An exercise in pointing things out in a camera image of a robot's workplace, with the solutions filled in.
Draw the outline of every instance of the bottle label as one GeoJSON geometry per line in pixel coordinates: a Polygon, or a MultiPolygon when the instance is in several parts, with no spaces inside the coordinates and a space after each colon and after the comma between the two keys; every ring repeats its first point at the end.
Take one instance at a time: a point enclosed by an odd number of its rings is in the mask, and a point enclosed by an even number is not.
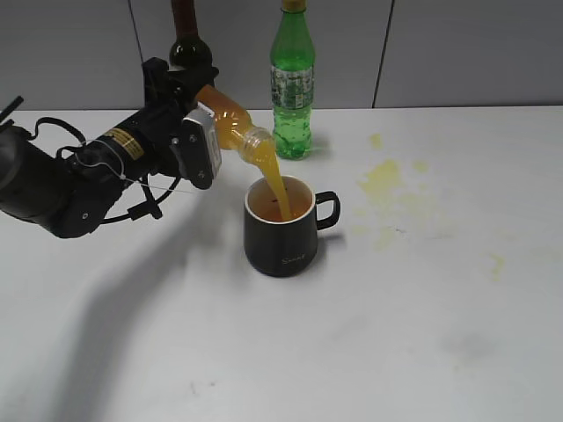
{"type": "Polygon", "coordinates": [[[313,67],[290,72],[272,66],[272,102],[274,106],[295,110],[313,103],[313,67]]]}

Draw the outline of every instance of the black mug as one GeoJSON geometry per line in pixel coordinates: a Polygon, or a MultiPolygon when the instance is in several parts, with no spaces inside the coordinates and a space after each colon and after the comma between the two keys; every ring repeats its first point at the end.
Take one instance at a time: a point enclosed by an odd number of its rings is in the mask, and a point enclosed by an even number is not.
{"type": "Polygon", "coordinates": [[[284,176],[283,182],[289,203],[303,209],[301,215],[288,222],[268,219],[279,211],[265,179],[254,183],[245,197],[246,257],[258,271],[274,277],[295,275],[310,264],[317,254],[317,231],[332,227],[340,218],[336,193],[315,194],[304,182],[290,176],[284,176]],[[327,201],[333,203],[333,212],[318,220],[317,205],[327,201]]]}

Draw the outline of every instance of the green bottle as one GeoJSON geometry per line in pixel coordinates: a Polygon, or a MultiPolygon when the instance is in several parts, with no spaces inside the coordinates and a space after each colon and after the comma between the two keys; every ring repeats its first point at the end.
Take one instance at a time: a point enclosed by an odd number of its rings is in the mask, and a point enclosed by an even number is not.
{"type": "Polygon", "coordinates": [[[311,152],[315,47],[305,21],[306,0],[283,0],[283,17],[270,51],[274,138],[278,156],[311,152]]]}

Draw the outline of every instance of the dark glass bottle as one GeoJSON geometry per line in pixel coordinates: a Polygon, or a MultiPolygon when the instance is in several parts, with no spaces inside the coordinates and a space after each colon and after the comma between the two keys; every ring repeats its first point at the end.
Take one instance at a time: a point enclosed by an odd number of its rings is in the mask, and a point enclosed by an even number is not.
{"type": "Polygon", "coordinates": [[[172,0],[172,14],[176,27],[176,42],[170,50],[173,67],[190,68],[211,65],[213,56],[197,31],[194,0],[172,0]]]}

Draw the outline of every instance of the gray wall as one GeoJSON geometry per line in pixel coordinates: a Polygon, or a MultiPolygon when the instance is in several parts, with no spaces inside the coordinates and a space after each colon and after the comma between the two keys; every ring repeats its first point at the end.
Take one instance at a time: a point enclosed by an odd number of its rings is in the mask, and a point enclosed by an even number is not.
{"type": "Polygon", "coordinates": [[[133,108],[143,74],[127,1],[0,0],[0,108],[133,108]]]}
{"type": "MultiPolygon", "coordinates": [[[[143,104],[127,0],[0,1],[0,107],[18,94],[26,109],[143,104]]],[[[196,0],[217,86],[247,108],[270,106],[280,2],[196,0]]],[[[375,106],[563,104],[560,0],[394,3],[375,106]]],[[[167,58],[170,1],[132,7],[144,58],[167,58]]],[[[317,108],[371,106],[390,8],[391,0],[309,0],[317,108]]]]}
{"type": "MultiPolygon", "coordinates": [[[[200,35],[221,72],[217,88],[247,108],[269,108],[269,51],[281,0],[195,4],[200,35]]],[[[316,107],[371,107],[390,8],[391,0],[308,1],[316,107]]],[[[133,11],[143,57],[167,57],[175,39],[169,1],[133,0],[133,11]]]]}
{"type": "Polygon", "coordinates": [[[377,107],[563,104],[561,0],[396,0],[377,107]]]}

